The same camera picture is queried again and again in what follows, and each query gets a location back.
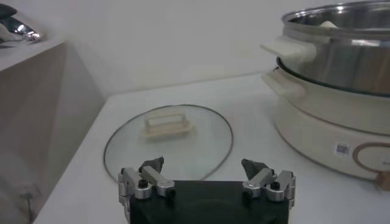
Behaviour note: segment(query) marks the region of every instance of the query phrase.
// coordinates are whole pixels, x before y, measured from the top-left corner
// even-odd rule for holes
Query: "glass pot lid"
[[[161,174],[170,180],[202,180],[233,148],[233,132],[218,112],[197,105],[156,108],[117,129],[104,152],[107,172],[118,179],[124,167],[164,157]]]

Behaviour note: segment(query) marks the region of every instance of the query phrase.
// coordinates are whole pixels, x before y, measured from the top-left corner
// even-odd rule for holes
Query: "white countertop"
[[[104,147],[130,118],[155,107],[181,103],[214,109],[233,128],[233,151],[207,180],[245,180],[241,159],[248,158],[264,162],[276,172],[291,170],[297,176],[290,223],[390,223],[390,195],[371,182],[308,160],[283,141],[272,121],[276,99],[261,74],[109,98],[35,224],[125,224],[118,187],[104,169]]]

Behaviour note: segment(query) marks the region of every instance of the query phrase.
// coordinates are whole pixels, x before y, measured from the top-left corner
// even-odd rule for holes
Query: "stainless steel pot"
[[[282,18],[283,36],[262,47],[301,79],[390,97],[390,1],[327,5]]]

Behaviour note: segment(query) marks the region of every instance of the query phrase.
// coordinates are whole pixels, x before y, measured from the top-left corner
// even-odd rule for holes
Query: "shelf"
[[[61,37],[54,37],[27,46],[0,49],[0,72],[22,61],[32,58],[64,42]]]

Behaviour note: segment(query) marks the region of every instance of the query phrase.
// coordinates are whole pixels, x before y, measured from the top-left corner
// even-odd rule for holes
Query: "cream pot handle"
[[[305,88],[297,82],[284,77],[275,69],[263,75],[264,82],[279,96],[287,99],[299,99],[306,95]]]
[[[313,61],[317,55],[315,45],[284,36],[262,44],[260,47],[277,55],[283,61],[309,62]]]

